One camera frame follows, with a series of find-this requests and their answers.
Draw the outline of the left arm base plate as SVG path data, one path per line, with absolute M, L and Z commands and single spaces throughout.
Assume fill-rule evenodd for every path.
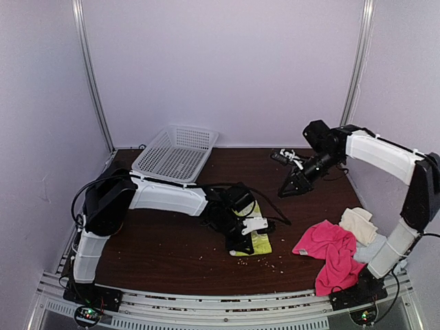
M 94 284 L 68 284 L 63 298 L 70 302 L 104 311 L 117 312 L 122 302 L 122 291 Z

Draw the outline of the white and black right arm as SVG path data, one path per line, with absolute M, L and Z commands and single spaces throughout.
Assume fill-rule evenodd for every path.
M 316 180 L 347 159 L 369 164 L 395 179 L 393 185 L 376 183 L 369 195 L 381 206 L 400 204 L 401 208 L 395 214 L 398 219 L 387 227 L 385 246 L 353 287 L 355 301 L 367 303 L 378 293 L 379 281 L 412 251 L 439 212 L 439 155 L 407 148 L 353 124 L 329 128 L 324 121 L 315 120 L 302 135 L 314 151 L 311 157 L 283 150 L 272 154 L 272 159 L 290 167 L 278 190 L 280 198 L 311 192 Z

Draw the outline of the green and white patterned towel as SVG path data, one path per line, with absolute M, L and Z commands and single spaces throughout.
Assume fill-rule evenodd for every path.
M 242 211 L 234 211 L 234 213 L 238 217 L 238 224 L 241 231 L 243 229 L 242 222 L 245 218 L 264 217 L 257 201 L 253 201 L 242 209 Z M 268 220 L 269 225 L 267 229 L 253 231 L 245 236 L 240 233 L 237 243 L 229 243 L 227 250 L 231 256 L 258 256 L 272 252 L 268 233 L 274 229 L 274 224 L 267 217 L 265 218 Z

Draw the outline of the pink towel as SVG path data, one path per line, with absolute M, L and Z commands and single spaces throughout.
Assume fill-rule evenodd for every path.
M 365 264 L 353 258 L 356 245 L 353 233 L 324 220 L 305 231 L 292 253 L 325 261 L 315 279 L 315 291 L 317 296 L 328 296 L 358 282 Z

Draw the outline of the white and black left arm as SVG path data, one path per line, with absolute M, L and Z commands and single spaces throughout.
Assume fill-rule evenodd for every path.
M 225 237 L 229 251 L 251 255 L 252 237 L 267 234 L 274 222 L 257 210 L 254 190 L 235 184 L 184 184 L 148 177 L 118 165 L 108 167 L 97 179 L 84 185 L 82 208 L 71 216 L 79 232 L 78 248 L 71 272 L 72 294 L 84 305 L 92 305 L 99 291 L 92 285 L 107 240 L 122 227 L 129 210 L 177 212 L 203 219 Z

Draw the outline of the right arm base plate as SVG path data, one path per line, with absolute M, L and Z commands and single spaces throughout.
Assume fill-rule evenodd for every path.
M 337 291 L 333 289 L 329 294 L 329 300 L 334 311 L 374 304 L 376 301 L 387 297 L 388 293 L 383 285 L 373 291 L 361 290 L 358 285 L 354 285 L 345 290 Z

